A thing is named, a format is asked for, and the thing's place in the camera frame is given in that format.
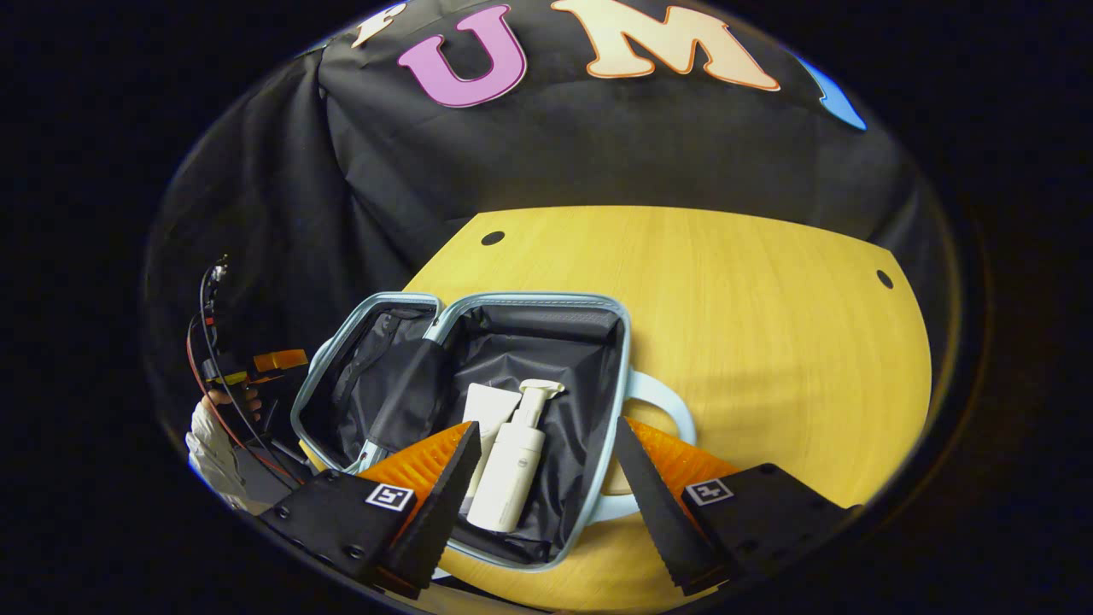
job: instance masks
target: pink letter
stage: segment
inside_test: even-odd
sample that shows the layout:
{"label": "pink letter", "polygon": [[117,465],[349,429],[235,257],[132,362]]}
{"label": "pink letter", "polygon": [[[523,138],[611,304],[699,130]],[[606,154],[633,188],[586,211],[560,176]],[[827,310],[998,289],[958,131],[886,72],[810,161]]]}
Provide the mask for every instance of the pink letter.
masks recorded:
{"label": "pink letter", "polygon": [[459,79],[440,52],[443,36],[431,36],[411,47],[399,58],[399,66],[409,68],[418,82],[437,103],[447,107],[471,107],[492,100],[508,92],[528,70],[524,49],[508,28],[504,16],[508,4],[479,11],[456,24],[456,29],[470,29],[490,54],[493,68],[478,79]]}

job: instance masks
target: wooden table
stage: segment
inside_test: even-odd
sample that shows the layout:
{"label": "wooden table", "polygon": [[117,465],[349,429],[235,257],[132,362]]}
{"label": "wooden table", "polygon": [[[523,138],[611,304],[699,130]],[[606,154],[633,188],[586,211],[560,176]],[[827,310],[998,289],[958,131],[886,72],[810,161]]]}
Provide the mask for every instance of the wooden table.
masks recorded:
{"label": "wooden table", "polygon": [[[483,245],[494,230],[504,238]],[[929,405],[926,328],[892,253],[800,224],[653,206],[481,213],[406,289],[448,304],[484,291],[613,296],[633,319],[633,366],[683,398],[698,447],[738,468],[777,463],[843,507],[883,486]],[[651,406],[624,412],[674,433]],[[628,493],[616,462],[603,492]],[[672,584],[640,515],[588,527],[546,572],[451,549],[440,567],[546,610],[656,613],[705,595]]]}

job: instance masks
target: black cable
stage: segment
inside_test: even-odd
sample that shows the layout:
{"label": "black cable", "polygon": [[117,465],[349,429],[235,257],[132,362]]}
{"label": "black cable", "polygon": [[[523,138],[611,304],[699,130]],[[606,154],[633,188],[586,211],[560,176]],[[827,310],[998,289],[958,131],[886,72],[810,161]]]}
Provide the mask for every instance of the black cable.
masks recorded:
{"label": "black cable", "polygon": [[[216,362],[216,353],[215,353],[215,351],[213,351],[213,347],[212,347],[212,339],[209,338],[209,321],[205,319],[205,314],[204,314],[204,286],[205,286],[205,280],[209,279],[209,273],[211,273],[212,270],[213,270],[213,267],[209,267],[208,269],[205,269],[204,274],[201,275],[201,287],[198,288],[198,300],[199,300],[199,305],[200,305],[198,307],[198,310],[199,310],[199,315],[201,316],[201,330],[204,333],[205,345],[209,347],[209,358],[212,360],[212,367],[215,368],[215,370],[216,370],[216,378],[219,378],[221,385],[224,386],[224,392],[227,393],[227,398],[232,401],[232,405],[235,406],[235,411],[237,413],[239,413],[239,418],[243,421],[243,424],[247,426],[247,429],[250,430],[250,435],[255,437],[255,440],[258,440],[258,443],[261,445],[262,449],[269,454],[269,457],[273,460],[273,462],[277,463],[278,466],[281,468],[282,471],[284,471],[285,474],[287,474],[289,476],[291,476],[298,484],[303,484],[303,482],[299,480],[299,477],[296,476],[295,474],[293,474],[292,471],[290,471],[287,468],[285,468],[285,465],[283,463],[281,463],[281,460],[279,460],[277,458],[277,456],[274,456],[273,452],[269,450],[269,447],[266,446],[266,442],[262,442],[262,439],[258,437],[258,433],[255,431],[254,426],[250,425],[250,422],[247,421],[247,415],[246,415],[246,413],[243,412],[243,407],[239,406],[239,403],[235,401],[235,395],[232,395],[232,389],[227,386],[227,381],[224,379],[224,374],[222,371],[220,371],[220,363]],[[284,487],[286,489],[289,489],[290,492],[295,490],[295,488],[293,486],[291,486],[287,483],[285,483],[277,474],[273,474],[273,471],[270,470],[269,468],[267,468],[266,464],[263,464],[261,462],[261,460],[258,459],[258,456],[256,456],[255,452],[251,451],[249,447],[244,447],[244,448],[247,449],[247,453],[249,453],[250,457],[252,457],[255,459],[255,463],[257,463],[258,465],[262,466],[262,469],[265,469],[266,472],[268,472],[270,476],[272,476],[273,478],[275,478],[278,481],[278,483],[284,485]]]}

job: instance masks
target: white bottle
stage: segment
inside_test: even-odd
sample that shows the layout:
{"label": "white bottle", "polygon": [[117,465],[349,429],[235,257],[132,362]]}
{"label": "white bottle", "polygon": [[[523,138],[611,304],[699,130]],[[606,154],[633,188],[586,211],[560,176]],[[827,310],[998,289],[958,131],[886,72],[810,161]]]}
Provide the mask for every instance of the white bottle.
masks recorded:
{"label": "white bottle", "polygon": [[565,391],[557,382],[526,380],[513,423],[501,426],[467,521],[491,532],[512,532],[520,521],[546,436],[536,429],[546,400]]}

